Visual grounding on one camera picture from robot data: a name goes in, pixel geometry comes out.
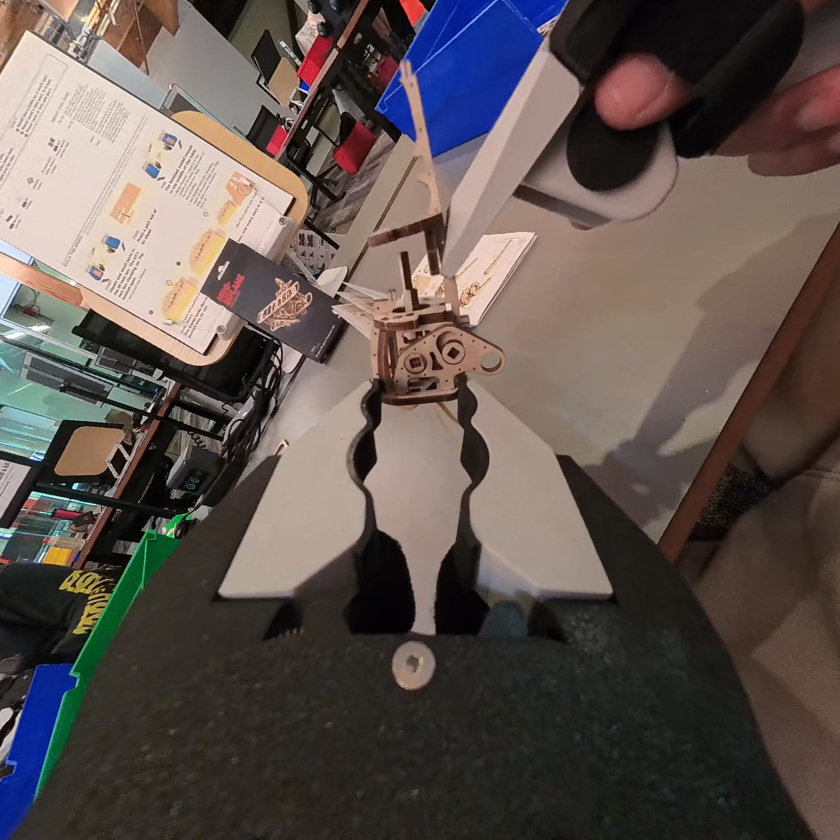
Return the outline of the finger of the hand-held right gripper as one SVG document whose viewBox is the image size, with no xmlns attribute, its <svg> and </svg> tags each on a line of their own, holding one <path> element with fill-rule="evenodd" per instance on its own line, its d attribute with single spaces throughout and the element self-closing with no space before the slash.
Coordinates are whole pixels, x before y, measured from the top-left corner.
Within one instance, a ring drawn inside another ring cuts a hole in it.
<svg viewBox="0 0 840 840">
<path fill-rule="evenodd" d="M 581 90 L 545 39 L 451 197 L 440 259 L 444 277 L 466 261 L 570 116 Z"/>
</svg>

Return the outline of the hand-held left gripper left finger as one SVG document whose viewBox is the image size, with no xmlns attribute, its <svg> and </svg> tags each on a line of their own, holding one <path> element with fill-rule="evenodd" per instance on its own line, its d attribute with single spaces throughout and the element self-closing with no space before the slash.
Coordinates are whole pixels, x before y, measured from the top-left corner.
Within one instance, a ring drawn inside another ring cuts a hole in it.
<svg viewBox="0 0 840 840">
<path fill-rule="evenodd" d="M 364 478 L 381 419 L 381 383 L 359 385 L 281 455 L 217 594 L 310 603 L 351 595 L 375 531 Z"/>
</svg>

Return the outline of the wooden model assembly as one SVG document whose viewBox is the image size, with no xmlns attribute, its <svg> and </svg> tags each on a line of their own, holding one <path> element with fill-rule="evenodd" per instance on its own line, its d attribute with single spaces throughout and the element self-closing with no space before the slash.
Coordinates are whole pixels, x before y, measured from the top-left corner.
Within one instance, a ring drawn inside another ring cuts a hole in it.
<svg viewBox="0 0 840 840">
<path fill-rule="evenodd" d="M 418 179 L 428 192 L 425 217 L 373 234 L 368 246 L 393 244 L 423 235 L 427 263 L 434 277 L 444 282 L 444 297 L 423 297 L 413 285 L 407 252 L 400 253 L 400 290 L 373 305 L 371 363 L 381 384 L 383 403 L 412 406 L 445 403 L 457 398 L 467 374 L 497 374 L 506 362 L 501 348 L 475 336 L 459 307 L 456 279 L 445 276 L 441 258 L 445 244 L 445 216 L 440 199 L 424 107 L 417 75 L 405 59 L 400 64 L 415 129 L 414 160 Z"/>
</svg>

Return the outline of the person's right hand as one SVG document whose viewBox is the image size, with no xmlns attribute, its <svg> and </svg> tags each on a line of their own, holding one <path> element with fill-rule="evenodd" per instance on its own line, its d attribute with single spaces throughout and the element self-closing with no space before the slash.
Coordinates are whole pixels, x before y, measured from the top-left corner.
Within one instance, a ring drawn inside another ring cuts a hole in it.
<svg viewBox="0 0 840 840">
<path fill-rule="evenodd" d="M 659 122 L 687 105 L 688 83 L 654 56 L 621 59 L 600 81 L 595 109 L 616 130 Z M 746 158 L 753 174 L 796 176 L 839 163 L 839 67 L 775 91 L 715 153 Z"/>
</svg>

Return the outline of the blue plastic bin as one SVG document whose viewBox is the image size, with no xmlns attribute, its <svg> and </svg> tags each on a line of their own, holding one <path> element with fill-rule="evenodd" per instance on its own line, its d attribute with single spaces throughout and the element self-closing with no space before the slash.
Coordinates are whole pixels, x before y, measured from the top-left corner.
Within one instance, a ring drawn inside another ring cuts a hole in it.
<svg viewBox="0 0 840 840">
<path fill-rule="evenodd" d="M 28 688 L 2 769 L 1 838 L 11 838 L 46 783 L 67 742 L 77 710 L 74 666 L 41 665 Z"/>
<path fill-rule="evenodd" d="M 406 59 L 439 156 L 491 130 L 565 1 L 437 1 Z"/>
</svg>

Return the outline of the instruction booklet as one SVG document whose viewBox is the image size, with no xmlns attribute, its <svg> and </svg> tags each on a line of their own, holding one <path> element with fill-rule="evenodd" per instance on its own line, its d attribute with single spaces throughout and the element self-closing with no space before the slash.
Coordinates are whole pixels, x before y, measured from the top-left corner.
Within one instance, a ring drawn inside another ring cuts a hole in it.
<svg viewBox="0 0 840 840">
<path fill-rule="evenodd" d="M 455 274 L 460 314 L 475 328 L 537 241 L 533 232 L 487 234 Z"/>
</svg>

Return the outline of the grey power adapter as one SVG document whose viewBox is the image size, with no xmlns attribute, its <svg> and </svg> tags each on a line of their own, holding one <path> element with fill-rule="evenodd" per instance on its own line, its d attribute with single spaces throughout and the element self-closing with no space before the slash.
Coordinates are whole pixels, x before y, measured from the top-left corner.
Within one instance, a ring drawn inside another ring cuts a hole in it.
<svg viewBox="0 0 840 840">
<path fill-rule="evenodd" d="M 165 485 L 182 494 L 201 496 L 213 484 L 224 464 L 220 454 L 196 445 L 187 446 L 175 460 Z"/>
</svg>

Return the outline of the red chair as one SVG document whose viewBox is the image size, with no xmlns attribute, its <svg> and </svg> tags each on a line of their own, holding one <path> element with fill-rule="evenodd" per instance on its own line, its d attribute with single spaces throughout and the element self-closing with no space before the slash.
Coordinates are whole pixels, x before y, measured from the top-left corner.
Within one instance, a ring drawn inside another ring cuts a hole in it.
<svg viewBox="0 0 840 840">
<path fill-rule="evenodd" d="M 354 175 L 361 168 L 377 141 L 376 134 L 362 122 L 343 122 L 339 143 L 332 150 L 333 162 L 346 174 Z"/>
</svg>

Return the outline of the green plastic bin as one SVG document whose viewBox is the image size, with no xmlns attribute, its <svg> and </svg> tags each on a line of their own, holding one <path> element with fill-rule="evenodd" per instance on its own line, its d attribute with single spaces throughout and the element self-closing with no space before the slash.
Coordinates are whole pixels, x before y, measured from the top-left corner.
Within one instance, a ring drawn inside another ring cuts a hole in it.
<svg viewBox="0 0 840 840">
<path fill-rule="evenodd" d="M 172 555 L 187 534 L 187 528 L 196 524 L 195 520 L 184 518 L 166 527 L 163 533 L 148 530 L 144 533 L 139 547 L 126 565 L 119 582 L 116 584 L 108 604 L 104 607 L 88 640 L 79 653 L 76 663 L 70 670 L 70 676 L 77 681 L 62 698 L 54 731 L 45 754 L 45 762 L 35 789 L 37 795 L 45 787 L 55 768 L 61 753 L 67 745 L 70 731 L 79 713 L 81 703 L 88 691 L 92 677 L 107 651 L 113 636 L 117 633 L 126 613 L 135 598 L 142 592 L 151 577 L 160 569 L 163 562 Z"/>
</svg>

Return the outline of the printed paper sheet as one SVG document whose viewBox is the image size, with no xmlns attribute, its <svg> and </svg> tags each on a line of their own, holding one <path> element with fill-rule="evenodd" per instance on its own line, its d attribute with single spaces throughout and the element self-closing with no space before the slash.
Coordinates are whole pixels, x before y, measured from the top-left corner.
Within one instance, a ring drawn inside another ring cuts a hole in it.
<svg viewBox="0 0 840 840">
<path fill-rule="evenodd" d="M 341 234 L 330 233 L 327 238 L 323 238 L 317 232 L 302 227 L 292 241 L 291 251 L 316 276 L 331 267 L 342 239 Z"/>
</svg>

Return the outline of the black product box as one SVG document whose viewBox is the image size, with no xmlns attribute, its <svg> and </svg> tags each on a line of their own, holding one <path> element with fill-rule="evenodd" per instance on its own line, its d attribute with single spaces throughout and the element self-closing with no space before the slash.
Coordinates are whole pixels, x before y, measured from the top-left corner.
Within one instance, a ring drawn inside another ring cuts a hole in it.
<svg viewBox="0 0 840 840">
<path fill-rule="evenodd" d="M 345 329 L 333 311 L 333 296 L 231 239 L 202 293 L 249 327 L 320 364 L 329 360 Z"/>
</svg>

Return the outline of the wooden seat stool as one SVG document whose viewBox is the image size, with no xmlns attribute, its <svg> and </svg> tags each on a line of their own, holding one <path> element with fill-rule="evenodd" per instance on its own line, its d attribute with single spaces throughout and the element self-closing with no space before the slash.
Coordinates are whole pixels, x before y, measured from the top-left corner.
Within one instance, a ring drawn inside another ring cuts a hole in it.
<svg viewBox="0 0 840 840">
<path fill-rule="evenodd" d="M 100 508 L 138 510 L 136 502 L 75 488 L 76 484 L 115 487 L 131 460 L 124 439 L 120 425 L 61 421 L 38 463 L 35 491 Z"/>
</svg>

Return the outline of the black cloth yellow print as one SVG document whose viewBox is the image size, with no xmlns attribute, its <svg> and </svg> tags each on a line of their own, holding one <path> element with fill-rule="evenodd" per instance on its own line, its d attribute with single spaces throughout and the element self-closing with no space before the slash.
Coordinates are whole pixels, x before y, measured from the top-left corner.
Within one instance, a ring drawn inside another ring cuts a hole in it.
<svg viewBox="0 0 840 840">
<path fill-rule="evenodd" d="M 39 563 L 1 569 L 2 674 L 76 662 L 122 576 Z"/>
</svg>

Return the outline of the person's beige pants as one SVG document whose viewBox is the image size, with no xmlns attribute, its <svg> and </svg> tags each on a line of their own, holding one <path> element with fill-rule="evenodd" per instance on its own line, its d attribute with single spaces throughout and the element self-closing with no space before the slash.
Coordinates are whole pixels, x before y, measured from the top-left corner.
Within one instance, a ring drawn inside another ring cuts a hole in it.
<svg viewBox="0 0 840 840">
<path fill-rule="evenodd" d="M 817 838 L 839 830 L 838 358 L 786 373 L 748 449 L 780 486 L 694 585 Z"/>
</svg>

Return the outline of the wooden instruction board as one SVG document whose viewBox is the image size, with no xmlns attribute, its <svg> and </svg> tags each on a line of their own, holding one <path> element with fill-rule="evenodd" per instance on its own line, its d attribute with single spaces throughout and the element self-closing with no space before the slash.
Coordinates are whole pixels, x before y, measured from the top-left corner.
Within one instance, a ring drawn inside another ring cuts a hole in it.
<svg viewBox="0 0 840 840">
<path fill-rule="evenodd" d="M 223 359 L 244 322 L 205 294 L 228 242 L 281 254 L 298 178 L 199 112 L 164 115 L 26 32 L 1 76 L 2 240 L 79 305 L 176 359 Z"/>
</svg>

